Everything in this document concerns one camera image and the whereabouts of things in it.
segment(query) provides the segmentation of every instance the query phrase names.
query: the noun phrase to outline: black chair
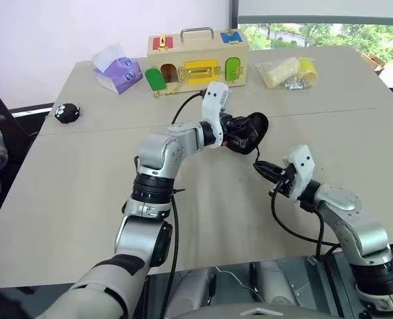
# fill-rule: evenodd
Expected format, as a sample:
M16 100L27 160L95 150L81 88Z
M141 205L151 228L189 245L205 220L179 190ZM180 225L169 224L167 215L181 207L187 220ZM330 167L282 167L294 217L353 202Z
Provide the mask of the black chair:
M2 183L0 194L1 208L36 134L29 134L24 130L12 113L10 113L2 99L0 99L0 129L9 156L6 166L0 170Z

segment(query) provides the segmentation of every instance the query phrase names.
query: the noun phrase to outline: wooden box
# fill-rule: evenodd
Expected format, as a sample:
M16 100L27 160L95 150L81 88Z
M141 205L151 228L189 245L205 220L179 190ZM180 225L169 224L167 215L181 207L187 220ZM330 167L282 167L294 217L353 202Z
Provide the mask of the wooden box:
M202 90L211 81L239 86L246 81L249 48L239 30L185 29L150 37L141 67L156 94Z

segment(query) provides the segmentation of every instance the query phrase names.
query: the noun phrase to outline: tissue box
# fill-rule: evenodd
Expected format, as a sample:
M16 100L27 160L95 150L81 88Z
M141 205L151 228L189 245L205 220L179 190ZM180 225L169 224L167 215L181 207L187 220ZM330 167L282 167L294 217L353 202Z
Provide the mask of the tissue box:
M95 68L99 83L108 90L120 94L142 78L142 72L136 60L118 58L102 72Z

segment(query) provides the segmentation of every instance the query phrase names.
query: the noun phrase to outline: wooden table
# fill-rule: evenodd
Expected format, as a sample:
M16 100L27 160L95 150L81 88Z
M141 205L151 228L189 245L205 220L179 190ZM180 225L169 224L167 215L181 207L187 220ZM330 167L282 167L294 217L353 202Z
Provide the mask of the wooden table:
M257 110L270 118L260 144L263 160L281 165L292 146L308 144L317 164L314 178L357 193L364 212L380 219L393 243L392 93L349 48L250 56L254 63L292 54L316 57L317 86L267 91L250 65L248 83L233 89L227 111L239 116ZM116 96L96 85L87 62L77 64L57 103L81 106L82 116L69 125L46 119L0 212L0 287L74 282L112 256L137 144L162 130L188 95L156 100L140 81ZM199 118L195 100L181 119ZM314 245L275 224L267 195L272 184L252 168L254 158L220 148L184 161L175 183L186 188L176 196L178 270L314 253ZM317 236L316 216L297 204L278 197L277 212L290 228ZM336 241L326 228L325 238ZM169 271L171 257L151 273Z

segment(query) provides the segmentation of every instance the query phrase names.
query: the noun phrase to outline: box handle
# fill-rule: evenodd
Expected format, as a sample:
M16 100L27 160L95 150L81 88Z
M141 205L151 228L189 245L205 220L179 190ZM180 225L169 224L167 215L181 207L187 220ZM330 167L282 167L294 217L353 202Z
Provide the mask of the box handle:
M210 27L205 27L205 28L192 28L192 29L183 29L181 31L181 41L183 42L183 34L185 32L194 32L194 31L210 31L211 33L211 39L214 40L214 31Z

